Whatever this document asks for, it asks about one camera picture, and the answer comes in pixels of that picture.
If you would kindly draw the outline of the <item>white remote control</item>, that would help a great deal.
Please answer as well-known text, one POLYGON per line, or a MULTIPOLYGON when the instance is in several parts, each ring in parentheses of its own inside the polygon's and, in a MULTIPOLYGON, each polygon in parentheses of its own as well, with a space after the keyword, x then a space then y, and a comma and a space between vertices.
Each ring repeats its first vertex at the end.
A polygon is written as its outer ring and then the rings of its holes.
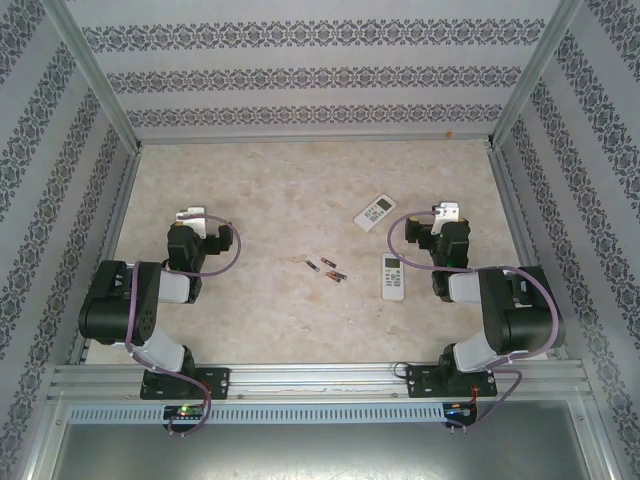
POLYGON ((365 232, 369 232, 393 211, 396 206, 396 201, 385 194, 381 194, 354 218, 354 223, 365 232))
POLYGON ((390 252, 382 254, 381 295, 388 301, 403 301, 405 297, 404 264, 390 252))

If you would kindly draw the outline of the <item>grey metal sheet panel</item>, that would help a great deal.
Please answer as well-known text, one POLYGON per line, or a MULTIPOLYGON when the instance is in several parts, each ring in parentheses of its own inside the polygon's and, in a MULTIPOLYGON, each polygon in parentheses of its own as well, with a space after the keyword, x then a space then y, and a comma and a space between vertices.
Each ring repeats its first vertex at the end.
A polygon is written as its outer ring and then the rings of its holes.
POLYGON ((622 480, 589 400, 513 401, 468 430, 414 419, 287 423, 225 405, 184 439, 138 408, 61 405, 28 480, 622 480))

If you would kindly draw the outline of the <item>aluminium frame side rail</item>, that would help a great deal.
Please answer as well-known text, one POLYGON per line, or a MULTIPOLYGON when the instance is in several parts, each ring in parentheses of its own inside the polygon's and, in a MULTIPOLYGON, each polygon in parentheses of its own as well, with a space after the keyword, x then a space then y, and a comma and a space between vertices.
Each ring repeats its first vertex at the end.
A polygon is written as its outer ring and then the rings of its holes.
MULTIPOLYGON (((139 149, 137 153, 129 155, 126 168, 119 177, 117 195, 112 198, 112 202, 109 205, 109 216, 103 229, 103 235, 100 237, 99 252, 90 264, 91 269, 86 282, 81 283, 79 308, 82 307, 89 293, 100 263, 104 260, 112 260, 115 256, 142 153, 142 149, 139 149)), ((63 365, 78 365, 86 361, 89 341, 85 340, 79 332, 79 313, 80 311, 75 312, 72 317, 74 332, 68 353, 64 357, 63 365)))
POLYGON ((518 260, 523 266, 542 266, 536 245, 531 239, 527 217, 522 213, 518 192, 513 186, 504 158, 493 148, 488 148, 486 153, 518 260))

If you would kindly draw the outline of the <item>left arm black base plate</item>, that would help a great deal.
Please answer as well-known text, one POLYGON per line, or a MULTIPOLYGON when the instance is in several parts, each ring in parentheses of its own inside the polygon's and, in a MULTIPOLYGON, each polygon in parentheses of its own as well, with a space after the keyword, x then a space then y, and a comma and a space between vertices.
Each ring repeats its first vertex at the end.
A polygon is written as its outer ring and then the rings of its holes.
MULTIPOLYGON (((197 367, 195 380, 204 385, 212 400, 226 400, 228 396, 228 368, 197 367)), ((144 371, 140 388, 142 400, 203 400, 203 390, 191 382, 175 376, 144 371)))

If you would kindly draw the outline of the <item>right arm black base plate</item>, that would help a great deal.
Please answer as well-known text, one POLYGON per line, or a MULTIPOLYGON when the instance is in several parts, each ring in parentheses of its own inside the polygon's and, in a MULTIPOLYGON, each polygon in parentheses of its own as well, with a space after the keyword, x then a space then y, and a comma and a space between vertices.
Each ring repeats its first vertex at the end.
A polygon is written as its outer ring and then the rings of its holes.
POLYGON ((495 378, 487 372, 446 371, 435 365, 410 365, 406 368, 410 398, 467 398, 473 392, 481 398, 496 397, 495 378))

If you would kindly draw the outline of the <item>aluminium frame cross beam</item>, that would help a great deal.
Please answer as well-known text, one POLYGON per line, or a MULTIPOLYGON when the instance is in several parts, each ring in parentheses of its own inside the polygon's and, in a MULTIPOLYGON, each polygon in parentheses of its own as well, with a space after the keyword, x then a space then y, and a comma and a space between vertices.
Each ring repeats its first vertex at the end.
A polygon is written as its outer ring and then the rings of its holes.
POLYGON ((141 139, 142 146, 249 144, 249 143, 333 143, 333 142, 419 142, 419 141, 471 141, 490 144, 489 135, 459 134, 353 134, 353 135, 254 135, 220 137, 165 137, 141 139))

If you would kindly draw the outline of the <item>aluminium mounting rail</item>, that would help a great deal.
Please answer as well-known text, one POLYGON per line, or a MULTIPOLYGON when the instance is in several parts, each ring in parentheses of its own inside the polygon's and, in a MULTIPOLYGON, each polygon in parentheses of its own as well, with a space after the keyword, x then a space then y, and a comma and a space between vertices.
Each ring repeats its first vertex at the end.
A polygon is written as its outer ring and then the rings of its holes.
MULTIPOLYGON (((573 400, 593 395, 586 371, 574 360, 522 361, 523 379, 512 400, 573 400)), ((393 366, 369 364, 246 364, 230 367, 229 403, 410 402, 393 366)), ((133 403, 143 369, 135 365, 59 366, 46 392, 49 401, 133 403)))

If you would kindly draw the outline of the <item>aluminium frame post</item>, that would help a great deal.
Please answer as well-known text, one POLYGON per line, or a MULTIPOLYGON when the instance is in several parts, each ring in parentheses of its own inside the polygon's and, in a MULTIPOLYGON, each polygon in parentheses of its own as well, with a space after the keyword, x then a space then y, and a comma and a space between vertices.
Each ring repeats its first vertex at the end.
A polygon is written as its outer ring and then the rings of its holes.
POLYGON ((522 75, 516 83, 498 121, 488 136, 487 146, 496 150, 506 139, 541 78, 554 50, 585 0, 559 0, 522 75))
POLYGON ((128 152, 137 154, 141 142, 66 0, 41 0, 41 3, 128 152))

